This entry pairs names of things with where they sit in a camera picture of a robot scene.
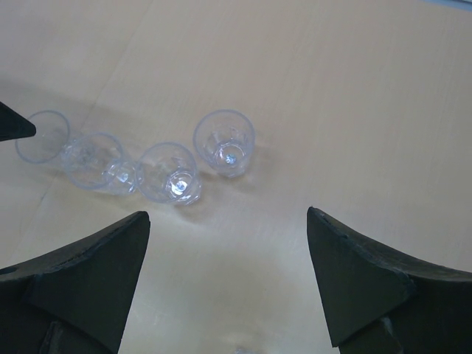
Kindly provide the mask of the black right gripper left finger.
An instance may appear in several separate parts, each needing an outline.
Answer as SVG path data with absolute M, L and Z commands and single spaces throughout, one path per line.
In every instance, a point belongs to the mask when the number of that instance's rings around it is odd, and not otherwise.
M 150 235 L 138 211 L 1 269 L 2 353 L 118 353 Z

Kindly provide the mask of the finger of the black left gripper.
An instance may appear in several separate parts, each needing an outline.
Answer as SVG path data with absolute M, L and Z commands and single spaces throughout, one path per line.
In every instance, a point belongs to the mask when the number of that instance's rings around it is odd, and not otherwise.
M 23 139 L 34 135 L 34 124 L 4 103 L 0 103 L 0 140 Z

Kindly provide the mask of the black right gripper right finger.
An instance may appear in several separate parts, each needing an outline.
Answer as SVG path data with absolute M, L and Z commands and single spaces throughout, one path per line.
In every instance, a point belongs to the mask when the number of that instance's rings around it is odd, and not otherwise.
M 405 254 L 314 207 L 307 237 L 340 353 L 471 352 L 471 273 Z

